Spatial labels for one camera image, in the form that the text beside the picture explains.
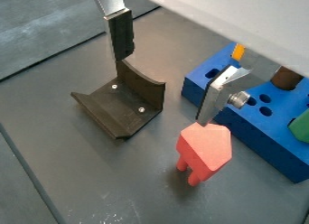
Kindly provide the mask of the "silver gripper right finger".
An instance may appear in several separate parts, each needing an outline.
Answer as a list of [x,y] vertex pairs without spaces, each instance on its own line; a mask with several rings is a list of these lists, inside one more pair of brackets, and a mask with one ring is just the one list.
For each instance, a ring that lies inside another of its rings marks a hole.
[[270,81],[280,69],[276,62],[252,50],[244,51],[240,65],[228,66],[206,85],[196,117],[201,126],[210,123],[226,104],[241,109],[250,97],[245,90]]

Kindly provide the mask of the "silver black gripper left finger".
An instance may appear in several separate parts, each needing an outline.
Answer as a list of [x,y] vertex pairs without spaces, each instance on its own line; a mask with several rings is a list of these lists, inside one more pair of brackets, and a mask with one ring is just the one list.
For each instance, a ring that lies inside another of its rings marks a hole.
[[94,0],[103,14],[115,61],[134,52],[133,13],[123,0]]

